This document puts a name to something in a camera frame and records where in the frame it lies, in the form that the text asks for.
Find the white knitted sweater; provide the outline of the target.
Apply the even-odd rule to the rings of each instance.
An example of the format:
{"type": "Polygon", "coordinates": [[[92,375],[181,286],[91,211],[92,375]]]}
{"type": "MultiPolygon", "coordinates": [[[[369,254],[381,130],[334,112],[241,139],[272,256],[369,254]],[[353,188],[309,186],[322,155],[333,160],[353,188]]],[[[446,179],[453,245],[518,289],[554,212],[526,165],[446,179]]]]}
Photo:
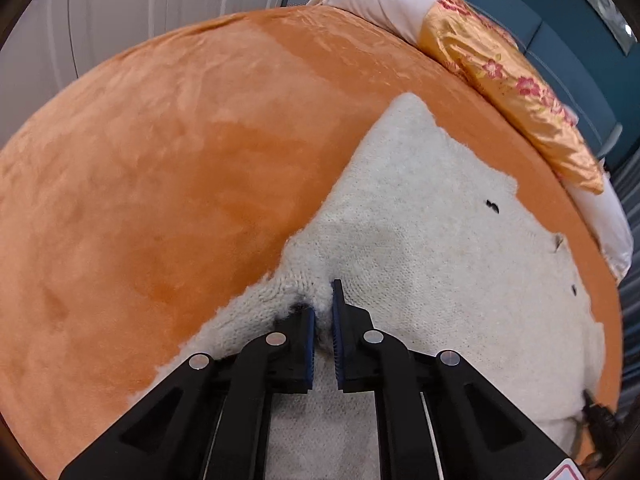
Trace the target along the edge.
{"type": "Polygon", "coordinates": [[[413,94],[394,99],[340,171],[292,148],[215,141],[180,172],[235,218],[242,269],[207,249],[232,278],[219,311],[182,346],[228,356],[297,300],[330,339],[330,284],[410,349],[454,349],[560,449],[573,453],[582,392],[596,385],[604,333],[566,238],[518,201],[514,179],[439,128],[413,94]]]}

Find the orange plush bed cover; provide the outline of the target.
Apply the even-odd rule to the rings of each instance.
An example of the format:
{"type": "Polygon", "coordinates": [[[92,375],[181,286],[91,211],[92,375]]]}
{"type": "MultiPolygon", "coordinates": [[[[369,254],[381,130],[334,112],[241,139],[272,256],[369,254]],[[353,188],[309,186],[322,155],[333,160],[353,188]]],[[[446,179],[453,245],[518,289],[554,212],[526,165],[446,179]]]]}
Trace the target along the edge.
{"type": "Polygon", "coordinates": [[[234,14],[139,44],[32,116],[1,152],[1,413],[48,479],[190,353],[242,269],[235,218],[179,181],[215,141],[292,148],[332,172],[398,96],[516,183],[563,235],[604,333],[593,390],[615,403],[615,278],[547,162],[485,99],[383,29],[327,6],[234,14]]]}

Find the grey blue curtain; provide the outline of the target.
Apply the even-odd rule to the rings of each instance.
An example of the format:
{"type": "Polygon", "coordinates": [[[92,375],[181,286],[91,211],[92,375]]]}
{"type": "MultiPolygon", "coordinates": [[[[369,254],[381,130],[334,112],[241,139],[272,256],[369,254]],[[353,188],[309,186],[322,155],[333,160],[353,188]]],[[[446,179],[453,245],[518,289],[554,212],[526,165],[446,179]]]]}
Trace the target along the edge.
{"type": "Polygon", "coordinates": [[[623,370],[620,380],[620,400],[618,411],[626,415],[639,395],[640,375],[640,162],[639,151],[635,151],[624,166],[614,174],[614,190],[617,192],[625,211],[634,251],[631,267],[618,286],[623,318],[623,370]]]}

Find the orange floral satin pillow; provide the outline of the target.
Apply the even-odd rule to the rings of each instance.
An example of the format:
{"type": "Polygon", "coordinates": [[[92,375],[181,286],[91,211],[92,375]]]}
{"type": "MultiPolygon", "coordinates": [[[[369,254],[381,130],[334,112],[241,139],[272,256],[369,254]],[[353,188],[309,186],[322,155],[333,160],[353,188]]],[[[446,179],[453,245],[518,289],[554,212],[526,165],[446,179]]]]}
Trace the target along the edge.
{"type": "Polygon", "coordinates": [[[436,0],[424,15],[418,48],[484,96],[560,178],[603,192],[602,170],[577,117],[505,30],[464,0],[436,0]]]}

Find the teal upholstered headboard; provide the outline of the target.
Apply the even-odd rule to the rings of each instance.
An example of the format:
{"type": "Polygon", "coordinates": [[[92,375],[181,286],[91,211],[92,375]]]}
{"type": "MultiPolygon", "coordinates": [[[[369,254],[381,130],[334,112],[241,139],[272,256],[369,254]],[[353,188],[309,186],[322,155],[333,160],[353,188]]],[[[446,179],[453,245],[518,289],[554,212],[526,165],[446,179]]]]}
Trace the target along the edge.
{"type": "Polygon", "coordinates": [[[606,160],[623,166],[639,147],[639,48],[627,54],[586,0],[521,0],[560,36],[593,76],[623,132],[606,160]]]}

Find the white panelled wardrobe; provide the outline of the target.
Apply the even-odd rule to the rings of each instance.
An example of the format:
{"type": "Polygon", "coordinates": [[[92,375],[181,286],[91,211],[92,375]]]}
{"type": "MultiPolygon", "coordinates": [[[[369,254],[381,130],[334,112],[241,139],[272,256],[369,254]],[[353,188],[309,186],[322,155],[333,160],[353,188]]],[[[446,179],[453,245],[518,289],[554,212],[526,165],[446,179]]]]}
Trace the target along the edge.
{"type": "Polygon", "coordinates": [[[32,0],[1,40],[1,139],[79,76],[187,24],[281,0],[32,0]]]}

